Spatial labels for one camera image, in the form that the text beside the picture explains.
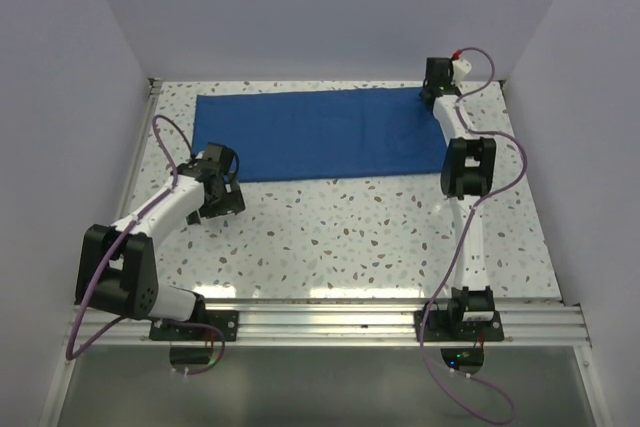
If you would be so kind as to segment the blue surgical drape cloth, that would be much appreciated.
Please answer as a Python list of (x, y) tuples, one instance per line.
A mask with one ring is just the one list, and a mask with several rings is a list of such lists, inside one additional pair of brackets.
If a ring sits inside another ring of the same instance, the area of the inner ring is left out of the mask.
[(244, 183), (433, 174), (447, 149), (416, 87), (200, 95), (193, 148), (210, 142)]

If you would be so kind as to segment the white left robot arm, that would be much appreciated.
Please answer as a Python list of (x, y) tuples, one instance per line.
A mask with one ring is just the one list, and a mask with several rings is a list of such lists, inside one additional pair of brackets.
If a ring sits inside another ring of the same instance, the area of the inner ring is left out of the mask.
[(179, 165), (148, 201), (111, 225), (95, 224), (83, 239), (76, 304), (133, 320), (172, 320), (185, 339), (201, 337), (208, 316), (195, 292), (162, 285), (156, 250), (182, 224), (245, 210), (234, 150), (210, 143)]

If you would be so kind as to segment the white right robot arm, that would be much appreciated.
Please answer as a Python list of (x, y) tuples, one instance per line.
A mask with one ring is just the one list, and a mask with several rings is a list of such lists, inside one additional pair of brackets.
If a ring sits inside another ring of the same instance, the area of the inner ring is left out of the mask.
[(440, 186), (450, 201), (456, 235), (447, 309), (431, 314), (428, 323), (431, 329), (447, 329), (461, 340), (470, 338), (481, 325), (489, 325), (495, 312), (485, 267), (483, 224), (475, 202), (490, 193), (497, 145), (474, 132), (459, 100), (460, 83), (470, 71), (471, 64), (460, 57), (429, 57), (420, 92), (447, 143)]

